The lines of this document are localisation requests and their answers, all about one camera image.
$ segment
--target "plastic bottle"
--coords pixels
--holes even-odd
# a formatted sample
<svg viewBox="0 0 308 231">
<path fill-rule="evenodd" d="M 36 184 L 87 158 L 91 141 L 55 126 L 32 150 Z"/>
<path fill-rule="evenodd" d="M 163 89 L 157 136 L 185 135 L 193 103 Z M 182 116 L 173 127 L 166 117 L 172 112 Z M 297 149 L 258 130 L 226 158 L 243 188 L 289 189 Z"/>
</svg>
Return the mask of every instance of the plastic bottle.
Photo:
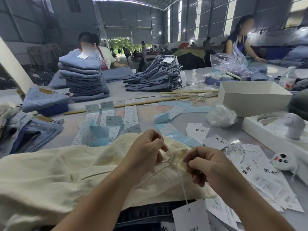
<svg viewBox="0 0 308 231">
<path fill-rule="evenodd" d="M 278 85 L 282 86 L 283 88 L 291 88 L 296 81 L 295 69 L 295 66 L 290 66 L 287 73 L 281 76 Z"/>
</svg>

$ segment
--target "cream fabric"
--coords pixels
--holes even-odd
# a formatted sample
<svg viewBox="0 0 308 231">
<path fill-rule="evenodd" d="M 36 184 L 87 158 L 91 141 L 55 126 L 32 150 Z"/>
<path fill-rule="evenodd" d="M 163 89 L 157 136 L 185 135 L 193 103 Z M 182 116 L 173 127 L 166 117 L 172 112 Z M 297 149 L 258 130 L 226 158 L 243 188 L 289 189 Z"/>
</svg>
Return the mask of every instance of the cream fabric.
<svg viewBox="0 0 308 231">
<path fill-rule="evenodd" d="M 0 227 L 31 230 L 56 225 L 91 192 L 125 157 L 139 134 L 125 134 L 105 147 L 61 147 L 33 153 L 13 154 L 0 160 Z M 122 209 L 151 203 L 214 197 L 206 185 L 194 185 L 182 162 L 187 145 L 165 137 L 169 152 L 155 173 L 144 175 L 133 187 Z"/>
<path fill-rule="evenodd" d="M 116 59 L 112 56 L 112 54 L 111 54 L 111 52 L 108 48 L 102 47 L 102 46 L 98 46 L 98 47 L 102 51 L 102 54 L 107 61 L 108 69 L 110 69 L 111 63 L 114 63 L 116 61 Z"/>
</svg>

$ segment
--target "black hair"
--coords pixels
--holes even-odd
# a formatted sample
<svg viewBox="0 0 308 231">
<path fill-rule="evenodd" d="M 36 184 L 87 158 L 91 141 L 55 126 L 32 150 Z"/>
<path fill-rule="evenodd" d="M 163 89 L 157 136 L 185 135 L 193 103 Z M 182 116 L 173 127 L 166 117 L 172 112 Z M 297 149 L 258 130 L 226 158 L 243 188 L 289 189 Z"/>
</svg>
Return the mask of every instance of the black hair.
<svg viewBox="0 0 308 231">
<path fill-rule="evenodd" d="M 93 40 L 93 36 L 90 32 L 82 32 L 79 34 L 78 37 L 78 41 L 79 42 L 87 42 L 87 43 L 91 43 L 94 44 L 94 40 Z"/>
<path fill-rule="evenodd" d="M 241 32 L 241 28 L 242 28 L 243 24 L 246 23 L 250 19 L 255 19 L 253 14 L 248 14 L 248 15 L 242 16 L 240 18 L 240 20 L 238 21 L 238 23 L 237 23 L 237 25 L 236 25 L 232 34 L 236 34 L 238 36 L 239 33 Z"/>
<path fill-rule="evenodd" d="M 92 38 L 93 38 L 94 43 L 96 43 L 96 45 L 99 46 L 100 43 L 99 43 L 99 37 L 98 37 L 98 35 L 95 34 L 95 33 L 92 33 Z"/>
</svg>

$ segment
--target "wooden stick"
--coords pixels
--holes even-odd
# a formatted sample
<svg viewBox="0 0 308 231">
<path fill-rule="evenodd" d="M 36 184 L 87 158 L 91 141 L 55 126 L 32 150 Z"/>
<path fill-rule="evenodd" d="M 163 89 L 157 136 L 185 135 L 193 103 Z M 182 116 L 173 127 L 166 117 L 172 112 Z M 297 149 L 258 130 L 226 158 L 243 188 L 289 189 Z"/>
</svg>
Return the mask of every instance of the wooden stick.
<svg viewBox="0 0 308 231">
<path fill-rule="evenodd" d="M 219 90 L 200 90 L 200 91 L 167 91 L 160 94 L 181 94 L 181 93 L 204 93 L 204 92 L 217 92 Z"/>
<path fill-rule="evenodd" d="M 190 96 L 182 96 L 179 97 L 181 99 L 189 98 Z M 143 101 L 143 102 L 137 102 L 137 103 L 132 103 L 132 104 L 120 104 L 120 105 L 115 105 L 114 108 L 121 108 L 121 107 L 126 107 L 126 106 L 133 106 L 133 105 L 142 105 L 142 104 L 153 104 L 153 103 L 158 103 L 160 101 L 169 101 L 169 100 L 177 100 L 178 98 L 175 97 L 170 97 L 166 99 L 160 99 L 160 100 L 149 100 L 149 101 Z M 85 110 L 79 110 L 79 111 L 70 111 L 66 112 L 63 115 L 71 115 L 71 114 L 76 114 L 76 113 L 85 113 Z"/>
</svg>

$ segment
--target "ceiling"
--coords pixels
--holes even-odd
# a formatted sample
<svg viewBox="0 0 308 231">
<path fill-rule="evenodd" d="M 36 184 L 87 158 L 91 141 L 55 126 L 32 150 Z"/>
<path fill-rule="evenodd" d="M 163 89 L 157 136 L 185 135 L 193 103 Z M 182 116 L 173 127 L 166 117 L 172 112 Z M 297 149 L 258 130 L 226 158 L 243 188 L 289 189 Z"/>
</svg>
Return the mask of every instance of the ceiling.
<svg viewBox="0 0 308 231">
<path fill-rule="evenodd" d="M 127 1 L 137 4 L 145 4 L 158 9 L 166 9 L 170 4 L 176 0 L 95 0 L 95 1 Z"/>
</svg>

